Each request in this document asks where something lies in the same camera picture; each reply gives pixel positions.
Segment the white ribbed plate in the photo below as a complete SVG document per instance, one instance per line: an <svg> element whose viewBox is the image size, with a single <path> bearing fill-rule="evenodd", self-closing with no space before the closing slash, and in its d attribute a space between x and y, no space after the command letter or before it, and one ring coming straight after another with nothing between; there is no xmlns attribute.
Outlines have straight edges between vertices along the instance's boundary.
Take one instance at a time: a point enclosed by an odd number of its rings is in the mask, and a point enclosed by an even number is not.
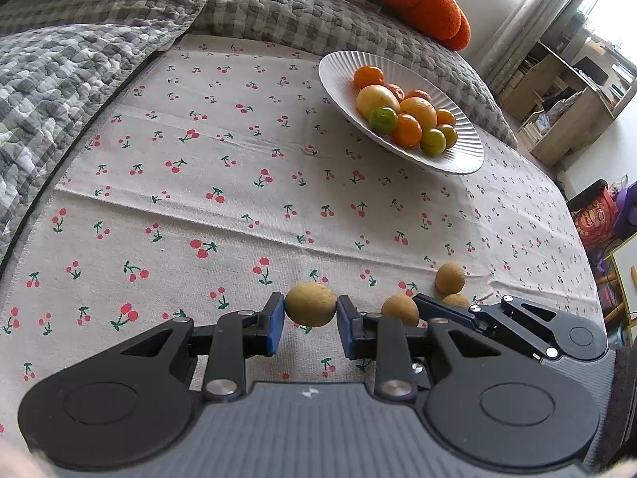
<svg viewBox="0 0 637 478"><path fill-rule="evenodd" d="M406 161L456 175L482 168L476 128L435 85L396 62L355 51L330 53L318 76L343 117Z"/></svg>

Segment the grey checked quilt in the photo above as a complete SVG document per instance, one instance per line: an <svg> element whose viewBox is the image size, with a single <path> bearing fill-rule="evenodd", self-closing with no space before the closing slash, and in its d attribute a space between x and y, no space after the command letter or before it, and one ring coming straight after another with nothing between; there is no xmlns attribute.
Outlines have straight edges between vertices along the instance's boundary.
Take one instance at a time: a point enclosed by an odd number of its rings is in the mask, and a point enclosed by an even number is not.
<svg viewBox="0 0 637 478"><path fill-rule="evenodd" d="M1 9L1 244L100 109L188 30L316 55L360 50L425 76L476 125L516 138L458 53L346 0L11 0Z"/></svg>

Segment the yellow-orange cherry tomato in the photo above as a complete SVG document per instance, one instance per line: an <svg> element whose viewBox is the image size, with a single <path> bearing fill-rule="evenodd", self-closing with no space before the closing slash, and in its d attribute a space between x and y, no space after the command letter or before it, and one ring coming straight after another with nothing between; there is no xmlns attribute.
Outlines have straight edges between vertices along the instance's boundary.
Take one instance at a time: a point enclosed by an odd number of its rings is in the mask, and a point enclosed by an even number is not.
<svg viewBox="0 0 637 478"><path fill-rule="evenodd" d="M440 132L443 133L446 139L446 149L451 149L458 141L458 133L455 128L446 123L442 123L437 126Z"/></svg>

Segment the small orange tomato back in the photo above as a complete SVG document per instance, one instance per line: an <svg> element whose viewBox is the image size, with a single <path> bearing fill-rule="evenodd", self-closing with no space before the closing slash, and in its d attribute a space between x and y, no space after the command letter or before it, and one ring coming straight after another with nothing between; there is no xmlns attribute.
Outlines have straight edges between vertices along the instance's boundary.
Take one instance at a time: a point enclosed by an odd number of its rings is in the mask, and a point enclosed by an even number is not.
<svg viewBox="0 0 637 478"><path fill-rule="evenodd" d="M353 76L353 84L358 90L367 88L369 85L383 85L384 81L383 70L372 65L361 66Z"/></svg>

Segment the red printed bag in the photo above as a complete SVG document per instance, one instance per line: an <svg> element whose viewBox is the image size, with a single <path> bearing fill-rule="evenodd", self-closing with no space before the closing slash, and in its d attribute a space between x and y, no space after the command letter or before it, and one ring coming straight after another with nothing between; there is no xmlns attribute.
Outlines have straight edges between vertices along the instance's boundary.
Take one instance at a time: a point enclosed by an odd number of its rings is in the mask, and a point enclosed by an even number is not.
<svg viewBox="0 0 637 478"><path fill-rule="evenodd" d="M616 238L619 209L606 180L598 179L567 202L588 255Z"/></svg>

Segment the grey curtain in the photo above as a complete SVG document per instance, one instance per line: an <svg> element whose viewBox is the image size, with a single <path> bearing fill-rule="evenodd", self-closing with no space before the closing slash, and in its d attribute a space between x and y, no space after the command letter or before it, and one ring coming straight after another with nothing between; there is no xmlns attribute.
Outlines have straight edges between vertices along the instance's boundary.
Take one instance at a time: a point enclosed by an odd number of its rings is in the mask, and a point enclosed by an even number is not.
<svg viewBox="0 0 637 478"><path fill-rule="evenodd" d="M531 47L572 0L522 0L477 54L476 71L498 95Z"/></svg>

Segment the large pale yellow fruit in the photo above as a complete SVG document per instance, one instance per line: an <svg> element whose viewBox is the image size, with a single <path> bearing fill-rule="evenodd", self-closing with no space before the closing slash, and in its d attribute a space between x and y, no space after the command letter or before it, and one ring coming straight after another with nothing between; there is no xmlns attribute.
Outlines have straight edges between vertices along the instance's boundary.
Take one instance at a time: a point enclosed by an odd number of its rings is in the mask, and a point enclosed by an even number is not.
<svg viewBox="0 0 637 478"><path fill-rule="evenodd" d="M382 107L390 108L394 112L399 112L401 109L395 95L384 85L367 85L358 92L356 109L365 120L368 120L376 109Z"/></svg>

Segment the purple toy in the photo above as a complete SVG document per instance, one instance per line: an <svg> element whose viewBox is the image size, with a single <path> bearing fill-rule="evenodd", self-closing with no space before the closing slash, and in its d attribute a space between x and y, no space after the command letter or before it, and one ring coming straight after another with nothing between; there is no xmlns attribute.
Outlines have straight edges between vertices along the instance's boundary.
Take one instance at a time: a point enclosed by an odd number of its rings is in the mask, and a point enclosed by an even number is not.
<svg viewBox="0 0 637 478"><path fill-rule="evenodd" d="M620 191L616 199L617 219L613 224L614 236L628 239L637 229L637 182Z"/></svg>

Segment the mandarin orange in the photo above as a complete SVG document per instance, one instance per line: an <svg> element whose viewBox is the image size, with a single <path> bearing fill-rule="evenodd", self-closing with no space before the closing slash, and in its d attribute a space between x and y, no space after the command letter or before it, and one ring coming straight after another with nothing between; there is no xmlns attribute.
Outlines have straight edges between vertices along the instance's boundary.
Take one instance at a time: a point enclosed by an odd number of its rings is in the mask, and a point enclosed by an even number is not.
<svg viewBox="0 0 637 478"><path fill-rule="evenodd" d="M405 94L405 98L422 98L424 100L427 100L428 102L432 102L432 97L429 96L429 93L425 90L420 90L420 88L417 88L417 90L408 91Z"/></svg>
<svg viewBox="0 0 637 478"><path fill-rule="evenodd" d="M386 84L384 84L384 86L389 91L392 92L392 94L396 97L396 99L399 102L403 102L403 100L405 99L405 92L403 91L403 88L401 88L397 84L393 84L393 83L386 83Z"/></svg>

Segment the wooden shelf desk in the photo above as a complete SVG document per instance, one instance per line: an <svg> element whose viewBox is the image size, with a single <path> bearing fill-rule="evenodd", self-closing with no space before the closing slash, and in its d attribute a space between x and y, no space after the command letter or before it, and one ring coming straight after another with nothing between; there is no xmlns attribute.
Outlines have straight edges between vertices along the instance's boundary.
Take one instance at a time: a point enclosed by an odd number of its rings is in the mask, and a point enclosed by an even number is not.
<svg viewBox="0 0 637 478"><path fill-rule="evenodd" d="M519 143L552 167L636 95L636 64L574 18L531 47L499 95Z"/></svg>

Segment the large orange-yellow fruit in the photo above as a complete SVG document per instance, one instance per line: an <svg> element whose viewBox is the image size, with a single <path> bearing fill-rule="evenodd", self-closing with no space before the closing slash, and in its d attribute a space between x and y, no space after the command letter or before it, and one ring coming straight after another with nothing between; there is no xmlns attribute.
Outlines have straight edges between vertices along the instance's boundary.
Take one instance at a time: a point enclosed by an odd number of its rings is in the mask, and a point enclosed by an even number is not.
<svg viewBox="0 0 637 478"><path fill-rule="evenodd" d="M399 106L402 114L414 117L422 129L433 128L437 125L435 107L422 98L405 98Z"/></svg>

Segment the orange cherry tomato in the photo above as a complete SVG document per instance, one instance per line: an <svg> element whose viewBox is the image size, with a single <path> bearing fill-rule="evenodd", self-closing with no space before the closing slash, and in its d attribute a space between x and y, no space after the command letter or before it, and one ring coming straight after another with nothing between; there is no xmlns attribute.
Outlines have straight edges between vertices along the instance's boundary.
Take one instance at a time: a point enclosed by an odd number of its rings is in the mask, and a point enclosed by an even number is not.
<svg viewBox="0 0 637 478"><path fill-rule="evenodd" d="M404 149L414 148L421 141L422 127L418 120L410 114L399 114L391 137L396 146Z"/></svg>
<svg viewBox="0 0 637 478"><path fill-rule="evenodd" d="M455 115L447 109L438 108L436 110L436 116L437 116L438 125L447 124L452 127L455 127L455 124L457 123L457 120L455 119Z"/></svg>

